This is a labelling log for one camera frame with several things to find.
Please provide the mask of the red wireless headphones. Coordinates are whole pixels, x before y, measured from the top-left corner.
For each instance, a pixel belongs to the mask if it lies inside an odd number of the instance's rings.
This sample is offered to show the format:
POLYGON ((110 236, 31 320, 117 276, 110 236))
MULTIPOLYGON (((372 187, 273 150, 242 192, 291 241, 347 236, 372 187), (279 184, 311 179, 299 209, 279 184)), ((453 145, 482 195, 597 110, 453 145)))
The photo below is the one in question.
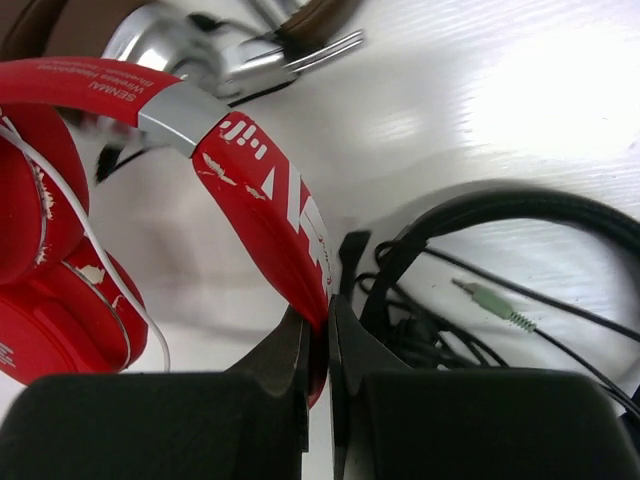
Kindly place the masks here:
POLYGON ((247 115, 168 73, 91 57, 1 66, 1 372, 119 373, 157 326, 89 222, 89 187, 61 113, 138 128, 187 157, 266 280, 322 331, 330 246, 300 173, 247 115))

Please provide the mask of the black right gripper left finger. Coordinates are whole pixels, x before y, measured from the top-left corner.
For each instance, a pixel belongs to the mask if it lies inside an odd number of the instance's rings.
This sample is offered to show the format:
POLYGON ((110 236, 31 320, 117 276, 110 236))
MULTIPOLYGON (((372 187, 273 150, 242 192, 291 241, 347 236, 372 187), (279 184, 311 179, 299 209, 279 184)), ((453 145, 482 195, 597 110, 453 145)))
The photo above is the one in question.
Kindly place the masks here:
POLYGON ((1 425, 5 479, 297 479, 310 328, 288 310, 223 372, 57 375, 1 425))

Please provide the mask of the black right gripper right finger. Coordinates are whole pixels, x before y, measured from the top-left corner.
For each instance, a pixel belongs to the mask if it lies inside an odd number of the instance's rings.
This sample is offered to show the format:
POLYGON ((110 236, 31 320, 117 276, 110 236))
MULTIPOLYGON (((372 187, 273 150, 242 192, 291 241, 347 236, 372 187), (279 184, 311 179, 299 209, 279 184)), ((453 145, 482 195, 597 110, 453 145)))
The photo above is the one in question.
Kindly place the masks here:
POLYGON ((629 479, 633 445, 599 386, 540 369, 414 370, 348 301, 328 317, 337 479, 629 479))

